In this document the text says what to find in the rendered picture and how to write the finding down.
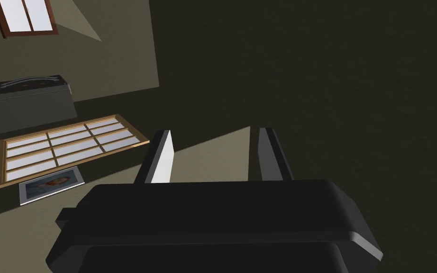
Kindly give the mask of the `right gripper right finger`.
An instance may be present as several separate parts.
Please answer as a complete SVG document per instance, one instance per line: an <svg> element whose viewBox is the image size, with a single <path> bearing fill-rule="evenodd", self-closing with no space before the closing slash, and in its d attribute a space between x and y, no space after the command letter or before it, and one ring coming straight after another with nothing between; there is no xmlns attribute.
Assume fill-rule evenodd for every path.
<svg viewBox="0 0 437 273"><path fill-rule="evenodd" d="M258 160L263 181L294 180L277 134L271 127L259 129Z"/></svg>

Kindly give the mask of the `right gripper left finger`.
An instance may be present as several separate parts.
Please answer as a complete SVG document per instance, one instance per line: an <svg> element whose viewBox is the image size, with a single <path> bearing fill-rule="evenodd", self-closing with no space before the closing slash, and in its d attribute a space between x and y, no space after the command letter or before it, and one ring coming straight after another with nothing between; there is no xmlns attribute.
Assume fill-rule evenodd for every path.
<svg viewBox="0 0 437 273"><path fill-rule="evenodd" d="M169 183L173 168L174 147L170 130L156 132L141 167L135 184Z"/></svg>

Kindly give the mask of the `light wood framed window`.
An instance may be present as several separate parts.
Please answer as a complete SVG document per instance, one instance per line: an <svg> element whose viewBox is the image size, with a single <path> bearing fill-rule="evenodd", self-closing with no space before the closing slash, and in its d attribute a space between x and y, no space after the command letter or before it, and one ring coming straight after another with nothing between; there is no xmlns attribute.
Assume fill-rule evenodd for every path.
<svg viewBox="0 0 437 273"><path fill-rule="evenodd" d="M0 189L149 143L119 114L0 140Z"/></svg>

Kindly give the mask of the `white framed picture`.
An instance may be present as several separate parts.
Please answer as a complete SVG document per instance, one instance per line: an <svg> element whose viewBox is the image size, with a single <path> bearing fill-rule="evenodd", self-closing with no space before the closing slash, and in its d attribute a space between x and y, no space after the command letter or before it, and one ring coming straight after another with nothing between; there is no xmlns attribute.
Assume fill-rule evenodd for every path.
<svg viewBox="0 0 437 273"><path fill-rule="evenodd" d="M19 183L19 205L34 202L84 184L77 166Z"/></svg>

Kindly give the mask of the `dark grey cabinet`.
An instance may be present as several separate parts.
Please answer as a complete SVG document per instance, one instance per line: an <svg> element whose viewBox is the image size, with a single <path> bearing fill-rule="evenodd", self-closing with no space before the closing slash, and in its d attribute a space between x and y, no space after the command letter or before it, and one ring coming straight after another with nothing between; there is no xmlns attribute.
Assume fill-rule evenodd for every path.
<svg viewBox="0 0 437 273"><path fill-rule="evenodd" d="M60 75L0 82L0 134L76 117L70 84Z"/></svg>

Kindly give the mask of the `red-brown framed window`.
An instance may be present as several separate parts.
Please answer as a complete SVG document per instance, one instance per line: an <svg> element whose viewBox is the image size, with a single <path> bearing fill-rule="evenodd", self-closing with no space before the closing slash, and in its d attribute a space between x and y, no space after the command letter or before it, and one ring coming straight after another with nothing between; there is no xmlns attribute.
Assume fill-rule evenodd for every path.
<svg viewBox="0 0 437 273"><path fill-rule="evenodd" d="M50 0L0 0L3 38L57 35Z"/></svg>

